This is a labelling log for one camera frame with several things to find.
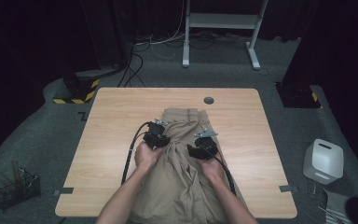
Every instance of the metal frame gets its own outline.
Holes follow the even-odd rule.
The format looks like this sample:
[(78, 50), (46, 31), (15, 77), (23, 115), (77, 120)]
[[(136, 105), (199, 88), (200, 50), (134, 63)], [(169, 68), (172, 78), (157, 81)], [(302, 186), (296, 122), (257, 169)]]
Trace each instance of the metal frame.
[(264, 18), (267, 3), (269, 0), (263, 0), (260, 11), (257, 15), (237, 15), (237, 14), (208, 14), (208, 13), (190, 13), (190, 0), (186, 5), (186, 28), (185, 44), (183, 47), (183, 67), (190, 66), (190, 47), (189, 35), (190, 27), (210, 27), (210, 28), (229, 28), (229, 29), (251, 29), (252, 39), (246, 42), (246, 48), (252, 61), (254, 70), (261, 68), (255, 55), (255, 41)]

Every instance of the khaki pants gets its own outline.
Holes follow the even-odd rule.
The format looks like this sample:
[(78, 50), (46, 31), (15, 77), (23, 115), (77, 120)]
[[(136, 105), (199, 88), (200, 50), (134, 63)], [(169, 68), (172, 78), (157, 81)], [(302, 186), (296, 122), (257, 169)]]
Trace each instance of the khaki pants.
[[(162, 120), (168, 123), (165, 134), (171, 142), (138, 192), (130, 220), (163, 224), (227, 223), (225, 211), (199, 163), (187, 152), (187, 144), (195, 146), (195, 133), (212, 130), (208, 115), (197, 109), (168, 108)], [(237, 186), (235, 188), (245, 204)]]

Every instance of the wooden table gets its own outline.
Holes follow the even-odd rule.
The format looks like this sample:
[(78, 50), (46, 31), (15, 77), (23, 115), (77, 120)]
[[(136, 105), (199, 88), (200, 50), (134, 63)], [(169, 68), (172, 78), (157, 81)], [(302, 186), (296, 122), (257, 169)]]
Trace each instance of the wooden table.
[[(212, 105), (203, 102), (207, 96), (214, 98)], [(144, 122), (161, 119), (168, 107), (206, 110), (228, 168), (255, 217), (296, 216), (291, 192), (279, 188), (288, 183), (258, 92), (191, 88), (99, 89), (63, 186), (73, 192), (61, 194), (56, 214), (97, 217), (120, 187), (135, 132)], [(128, 175), (134, 168), (132, 156)]]

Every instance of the human hand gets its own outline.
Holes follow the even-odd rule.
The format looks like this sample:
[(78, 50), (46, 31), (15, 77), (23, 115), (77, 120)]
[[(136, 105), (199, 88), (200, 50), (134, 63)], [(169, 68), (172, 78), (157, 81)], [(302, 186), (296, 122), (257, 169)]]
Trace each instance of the human hand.
[(142, 142), (135, 151), (135, 164), (137, 168), (149, 172), (156, 164), (158, 157), (162, 154), (163, 148), (158, 147), (152, 150), (147, 143)]
[[(216, 158), (220, 161), (222, 160), (220, 154), (216, 155)], [(216, 183), (217, 181), (223, 180), (224, 169), (222, 165), (216, 159), (210, 159), (208, 161), (198, 160), (201, 165), (202, 172), (205, 177), (211, 182), (211, 184)]]

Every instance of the white device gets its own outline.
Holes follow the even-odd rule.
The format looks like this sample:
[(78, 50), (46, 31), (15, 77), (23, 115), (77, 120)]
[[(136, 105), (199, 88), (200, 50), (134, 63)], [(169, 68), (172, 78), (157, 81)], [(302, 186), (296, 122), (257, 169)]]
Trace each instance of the white device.
[(342, 148), (322, 139), (308, 147), (303, 167), (304, 176), (327, 185), (341, 178), (344, 173)]

